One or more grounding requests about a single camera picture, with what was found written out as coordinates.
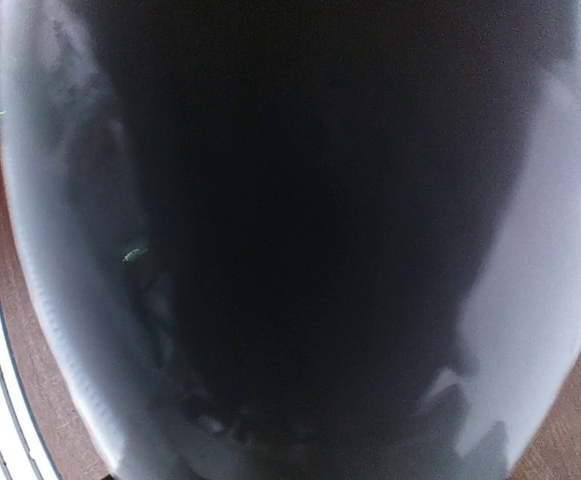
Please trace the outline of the white shuttlecock tube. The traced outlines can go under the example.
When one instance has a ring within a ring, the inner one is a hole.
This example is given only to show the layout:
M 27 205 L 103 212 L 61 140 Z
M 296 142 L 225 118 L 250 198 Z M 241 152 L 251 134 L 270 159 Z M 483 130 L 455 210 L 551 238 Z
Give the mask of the white shuttlecock tube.
M 581 1 L 6 1 L 0 40 L 115 477 L 507 477 L 581 348 Z

